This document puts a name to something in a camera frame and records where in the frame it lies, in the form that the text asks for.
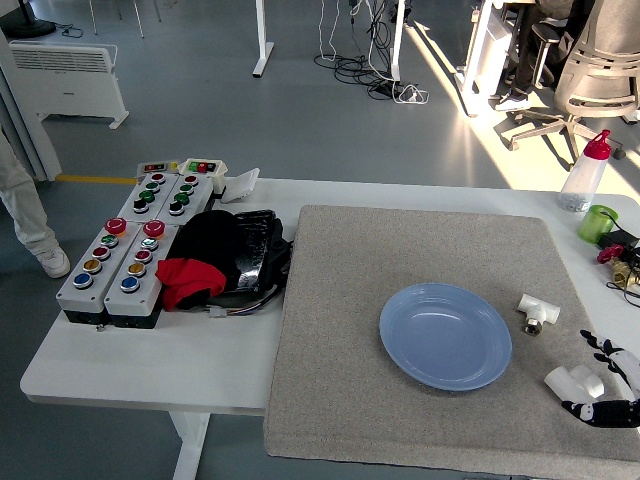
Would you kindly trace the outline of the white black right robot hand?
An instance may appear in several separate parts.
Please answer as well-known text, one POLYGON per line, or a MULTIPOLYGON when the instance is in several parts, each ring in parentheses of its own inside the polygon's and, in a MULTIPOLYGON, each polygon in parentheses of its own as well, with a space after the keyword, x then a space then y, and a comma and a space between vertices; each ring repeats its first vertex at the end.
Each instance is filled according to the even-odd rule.
POLYGON ((634 396, 633 401, 611 400, 578 403, 563 400, 561 406, 581 422, 598 428, 639 427, 639 359, 630 351, 619 347, 609 338, 581 329, 580 335, 598 353, 593 356, 618 374, 634 396))

